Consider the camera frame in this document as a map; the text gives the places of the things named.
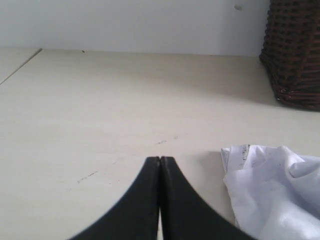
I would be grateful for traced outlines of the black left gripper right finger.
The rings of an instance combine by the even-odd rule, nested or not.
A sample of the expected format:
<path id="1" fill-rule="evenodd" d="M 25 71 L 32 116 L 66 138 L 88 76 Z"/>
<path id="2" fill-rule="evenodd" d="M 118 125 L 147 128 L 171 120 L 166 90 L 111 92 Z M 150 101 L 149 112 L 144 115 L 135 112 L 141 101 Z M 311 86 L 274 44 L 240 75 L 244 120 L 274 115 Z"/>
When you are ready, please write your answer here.
<path id="1" fill-rule="evenodd" d="M 252 240 L 194 190 L 173 157 L 162 156 L 159 209 L 164 240 Z"/>

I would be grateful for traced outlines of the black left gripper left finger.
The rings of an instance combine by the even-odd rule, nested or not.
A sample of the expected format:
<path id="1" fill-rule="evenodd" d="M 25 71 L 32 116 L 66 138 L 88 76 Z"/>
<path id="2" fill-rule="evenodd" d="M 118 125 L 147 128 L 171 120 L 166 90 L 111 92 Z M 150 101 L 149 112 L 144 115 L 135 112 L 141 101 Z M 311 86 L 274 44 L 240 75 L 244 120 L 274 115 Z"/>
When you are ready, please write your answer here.
<path id="1" fill-rule="evenodd" d="M 120 200 L 73 240 L 156 240 L 159 226 L 160 158 L 147 157 Z"/>

